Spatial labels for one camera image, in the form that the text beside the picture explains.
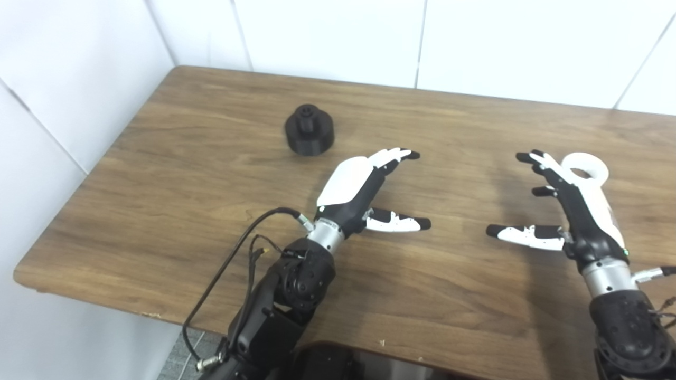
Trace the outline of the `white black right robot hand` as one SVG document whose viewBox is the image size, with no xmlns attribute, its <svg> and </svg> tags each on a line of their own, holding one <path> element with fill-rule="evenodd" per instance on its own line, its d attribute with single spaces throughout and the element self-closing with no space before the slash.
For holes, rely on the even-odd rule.
<svg viewBox="0 0 676 380">
<path fill-rule="evenodd" d="M 606 258 L 628 263 L 628 251 L 615 214 L 602 190 L 610 177 L 606 164 L 589 153 L 571 153 L 561 161 L 541 150 L 517 153 L 517 161 L 531 165 L 547 185 L 535 187 L 536 197 L 558 200 L 568 228 L 558 225 L 506 226 L 490 224 L 485 233 L 526 247 L 564 252 L 581 270 Z"/>
</svg>

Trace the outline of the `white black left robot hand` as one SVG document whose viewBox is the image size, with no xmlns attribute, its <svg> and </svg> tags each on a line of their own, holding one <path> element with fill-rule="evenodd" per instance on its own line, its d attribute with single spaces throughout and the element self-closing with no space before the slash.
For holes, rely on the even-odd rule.
<svg viewBox="0 0 676 380">
<path fill-rule="evenodd" d="M 372 202 L 386 177 L 405 160 L 420 158 L 417 151 L 396 147 L 371 156 L 356 156 L 341 162 L 316 201 L 316 220 L 336 225 L 345 239 L 364 230 L 408 233 L 431 228 L 428 218 L 418 218 L 374 207 Z"/>
</svg>

